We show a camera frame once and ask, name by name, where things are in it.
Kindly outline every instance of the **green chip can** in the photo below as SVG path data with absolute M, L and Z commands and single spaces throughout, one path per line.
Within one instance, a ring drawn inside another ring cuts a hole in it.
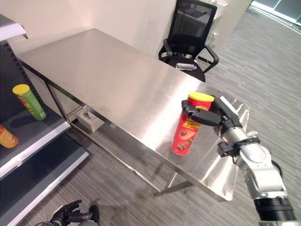
M 36 120 L 43 120 L 46 118 L 46 113 L 29 86 L 26 84 L 20 84 L 13 88 L 13 93 L 17 95 L 22 104 L 33 115 Z

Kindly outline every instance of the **tissue box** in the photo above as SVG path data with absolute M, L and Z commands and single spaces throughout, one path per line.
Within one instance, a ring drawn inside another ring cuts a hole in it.
M 76 117 L 80 124 L 86 127 L 91 132 L 97 130 L 101 125 L 104 124 L 104 121 L 97 118 L 91 112 L 89 112 L 87 107 L 84 107 L 79 112 L 76 113 Z

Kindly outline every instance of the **small bottle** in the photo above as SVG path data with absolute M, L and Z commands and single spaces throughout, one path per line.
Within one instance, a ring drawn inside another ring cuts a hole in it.
M 175 68 L 181 71 L 194 71 L 197 67 L 191 64 L 177 63 Z
M 43 120 L 46 118 L 46 113 L 29 86 L 26 84 L 20 84 L 13 88 L 13 93 L 17 95 L 22 104 L 32 114 L 36 120 Z
M 18 138 L 12 135 L 4 126 L 0 125 L 0 144 L 12 148 L 18 144 Z
M 214 97 L 205 93 L 191 92 L 188 95 L 188 102 L 196 108 L 209 110 Z M 170 149 L 178 155 L 187 155 L 194 139 L 198 135 L 201 124 L 188 118 L 182 112 L 177 129 L 174 134 Z

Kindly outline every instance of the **shelf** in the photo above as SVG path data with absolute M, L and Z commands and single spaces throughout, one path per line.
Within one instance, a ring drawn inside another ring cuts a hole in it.
M 4 41 L 19 35 L 25 35 L 24 28 L 15 21 L 0 14 L 0 41 Z
M 0 225 L 16 225 L 88 155 L 62 134 L 2 179 Z
M 25 109 L 1 123 L 19 139 L 19 142 L 13 148 L 0 146 L 0 179 L 3 179 L 48 142 L 70 128 L 70 124 L 49 107 L 44 105 L 43 108 L 47 117 L 42 121 L 35 120 Z

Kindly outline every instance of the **stainless steel table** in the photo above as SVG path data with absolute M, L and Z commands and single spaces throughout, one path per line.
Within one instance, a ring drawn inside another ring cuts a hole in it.
M 238 109 L 245 127 L 249 116 L 247 105 L 96 29 L 18 57 L 25 68 L 45 81 L 66 119 L 68 116 L 55 89 L 81 106 L 88 105 L 92 113 L 114 123 L 142 144 L 145 151 L 154 153 L 171 166 L 175 173 L 166 189 L 159 189 L 103 144 L 81 131 L 159 194 L 193 184 L 217 200 L 232 199 L 238 169 L 231 158 L 219 157 L 216 152 L 219 139 L 212 128 L 202 126 L 185 157 L 172 154 L 169 144 L 181 113 L 181 100 L 186 99 L 189 92 L 196 90 L 225 96 Z M 177 173 L 188 181 L 172 186 Z

